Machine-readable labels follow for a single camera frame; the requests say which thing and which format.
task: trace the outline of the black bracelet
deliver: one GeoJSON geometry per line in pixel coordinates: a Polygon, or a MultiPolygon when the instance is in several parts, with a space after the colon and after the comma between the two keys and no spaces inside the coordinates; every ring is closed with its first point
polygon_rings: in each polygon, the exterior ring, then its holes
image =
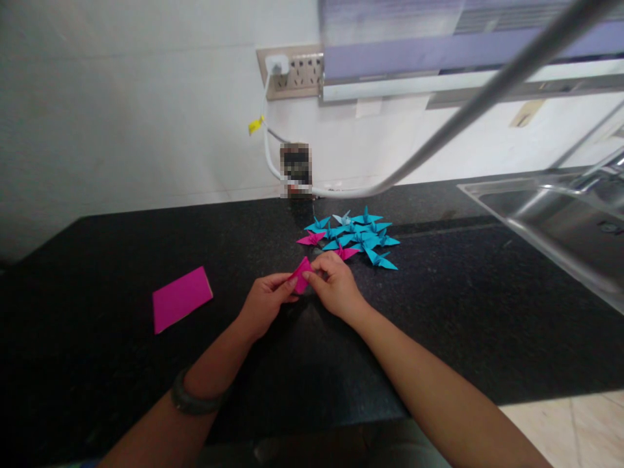
{"type": "Polygon", "coordinates": [[[189,371],[190,366],[183,369],[175,378],[171,387],[171,400],[175,408],[181,413],[193,416],[206,415],[214,413],[223,406],[231,391],[231,387],[225,393],[219,395],[212,400],[200,400],[187,393],[184,389],[184,377],[189,371]]]}

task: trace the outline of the black countertop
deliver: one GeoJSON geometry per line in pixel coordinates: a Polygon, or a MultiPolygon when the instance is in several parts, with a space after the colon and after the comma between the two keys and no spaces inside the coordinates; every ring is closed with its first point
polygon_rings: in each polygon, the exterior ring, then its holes
{"type": "MultiPolygon", "coordinates": [[[[76,221],[0,281],[5,459],[104,454],[235,318],[256,277],[314,256],[295,243],[313,213],[365,204],[402,242],[389,257],[399,271],[348,261],[365,298],[495,403],[624,388],[624,317],[488,216],[464,182],[76,221]],[[214,300],[154,336],[151,293],[201,265],[214,300]]],[[[308,291],[252,349],[210,440],[406,415],[365,344],[308,291]]]]}

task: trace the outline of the yellow tape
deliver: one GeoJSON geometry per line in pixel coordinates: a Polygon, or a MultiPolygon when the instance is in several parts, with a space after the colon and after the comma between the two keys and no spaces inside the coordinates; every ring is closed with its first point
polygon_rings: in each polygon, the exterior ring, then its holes
{"type": "Polygon", "coordinates": [[[264,122],[264,120],[265,120],[265,117],[264,116],[260,116],[260,118],[258,120],[254,120],[252,123],[250,123],[248,125],[249,135],[251,135],[253,132],[255,132],[260,127],[262,127],[262,122],[264,122]]]}

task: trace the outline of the sink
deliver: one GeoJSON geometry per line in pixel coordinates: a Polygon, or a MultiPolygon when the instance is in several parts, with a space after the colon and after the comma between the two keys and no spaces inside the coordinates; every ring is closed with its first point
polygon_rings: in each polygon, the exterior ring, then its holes
{"type": "Polygon", "coordinates": [[[597,196],[558,190],[578,174],[462,184],[474,201],[624,313],[624,215],[597,196]]]}

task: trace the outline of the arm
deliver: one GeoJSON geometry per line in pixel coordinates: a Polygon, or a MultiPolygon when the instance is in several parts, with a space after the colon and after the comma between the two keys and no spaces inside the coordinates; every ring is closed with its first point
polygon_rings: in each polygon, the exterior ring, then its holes
{"type": "Polygon", "coordinates": [[[374,310],[333,252],[311,264],[326,279],[306,279],[323,304],[375,355],[416,423],[456,467],[550,467],[483,393],[374,310]]]}
{"type": "MultiPolygon", "coordinates": [[[[290,295],[296,279],[284,282],[289,276],[277,273],[255,281],[239,316],[187,372],[184,386],[188,393],[212,399],[230,387],[249,349],[267,332],[280,305],[297,301],[290,295]]],[[[167,392],[99,466],[193,466],[215,418],[216,412],[201,416],[182,414],[167,392]]]]}

